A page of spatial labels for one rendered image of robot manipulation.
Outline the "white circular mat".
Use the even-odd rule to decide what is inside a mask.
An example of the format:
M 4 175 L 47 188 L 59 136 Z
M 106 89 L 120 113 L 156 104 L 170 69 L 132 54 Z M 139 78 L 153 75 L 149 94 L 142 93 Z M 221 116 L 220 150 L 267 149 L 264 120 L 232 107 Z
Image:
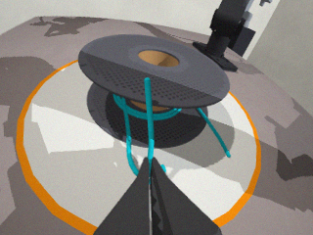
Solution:
M 129 166 L 126 143 L 107 134 L 88 111 L 92 84 L 78 62 L 52 75 L 28 105 L 22 142 L 33 175 L 50 198 L 98 228 L 137 176 Z M 215 221 L 246 192 L 255 172 L 257 148 L 249 119 L 230 93 L 207 110 L 230 158 L 207 123 L 195 139 L 154 148 L 153 157 Z

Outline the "turquoise wire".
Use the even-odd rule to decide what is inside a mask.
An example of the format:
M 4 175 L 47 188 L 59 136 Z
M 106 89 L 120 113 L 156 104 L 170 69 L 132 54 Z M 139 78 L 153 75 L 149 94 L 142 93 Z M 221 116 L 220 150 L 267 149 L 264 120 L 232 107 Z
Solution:
M 149 159 L 149 165 L 150 165 L 150 177 L 151 177 L 151 167 L 152 167 L 152 158 L 154 155 L 154 143 L 155 143 L 155 136 L 154 136 L 154 120 L 162 120 L 167 118 L 172 118 L 176 116 L 181 109 L 172 109 L 169 112 L 162 113 L 162 114 L 153 114 L 153 104 L 152 104 L 152 90 L 151 90 L 151 80 L 146 77 L 145 80 L 145 95 L 146 95 L 146 107 L 147 107 L 147 113 L 142 113 L 139 111 L 136 111 L 126 105 L 125 99 L 120 98 L 119 96 L 116 96 L 114 94 L 113 98 L 117 105 L 124 111 L 124 118 L 125 118 L 125 126 L 126 126 L 126 139 L 127 139 L 127 145 L 126 145 L 126 153 L 127 153 L 127 160 L 129 163 L 129 166 L 131 167 L 133 173 L 137 176 L 139 170 L 135 166 L 133 159 L 132 159 L 132 153 L 131 153 L 131 133 L 130 133 L 130 125 L 129 125 L 129 118 L 128 114 L 130 114 L 133 117 L 136 118 L 142 118 L 148 120 L 148 132 L 149 132 L 149 149 L 148 149 L 148 159 Z M 121 100 L 122 99 L 122 100 Z M 203 113 L 201 108 L 197 108 L 204 120 L 207 122 L 217 139 L 219 140 L 224 152 L 226 153 L 227 157 L 230 158 L 231 155 L 226 148 L 223 140 L 221 139 L 218 132 L 215 130 L 211 122 L 208 120 L 206 115 Z

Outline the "orange painted ring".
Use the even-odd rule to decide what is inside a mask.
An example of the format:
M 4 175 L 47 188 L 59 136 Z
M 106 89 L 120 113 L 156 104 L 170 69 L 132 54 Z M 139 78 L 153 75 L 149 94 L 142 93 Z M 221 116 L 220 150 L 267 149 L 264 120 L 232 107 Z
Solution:
M 17 151 L 17 157 L 19 161 L 19 165 L 23 174 L 23 177 L 28 184 L 29 188 L 33 192 L 33 194 L 36 196 L 36 198 L 40 201 L 40 203 L 56 218 L 58 218 L 60 221 L 62 221 L 67 226 L 71 227 L 72 229 L 84 234 L 84 235 L 93 235 L 97 227 L 92 226 L 77 217 L 73 216 L 69 212 L 65 211 L 62 207 L 60 207 L 54 200 L 50 198 L 50 196 L 43 190 L 43 188 L 40 186 L 40 184 L 37 182 L 36 178 L 34 177 L 23 148 L 23 142 L 22 142 L 22 128 L 23 128 L 23 121 L 25 117 L 26 110 L 28 108 L 28 105 L 30 101 L 32 100 L 33 96 L 37 92 L 37 90 L 43 85 L 45 81 L 47 81 L 52 75 L 54 75 L 56 72 L 62 70 L 63 68 L 78 62 L 77 60 L 70 62 L 57 70 L 50 73 L 48 76 L 46 76 L 29 94 L 26 101 L 24 102 L 22 106 L 22 110 L 19 115 L 18 123 L 17 123 L 17 129 L 16 129 L 16 151 Z M 249 201 L 250 197 L 252 196 L 255 187 L 257 185 L 260 170 L 261 170 L 261 146 L 259 137 L 256 131 L 256 128 L 253 124 L 252 119 L 250 118 L 248 112 L 244 108 L 244 106 L 241 104 L 241 102 L 229 91 L 229 93 L 235 98 L 235 100 L 240 104 L 244 112 L 246 113 L 247 118 L 249 119 L 249 122 L 252 126 L 255 140 L 256 140 L 256 148 L 257 148 L 257 160 L 256 160 L 256 167 L 255 172 L 253 175 L 253 178 L 242 196 L 242 198 L 223 216 L 216 219 L 214 222 L 217 224 L 220 228 L 225 226 L 227 223 L 229 223 L 234 217 L 236 217 L 239 212 L 245 207 L 247 202 Z

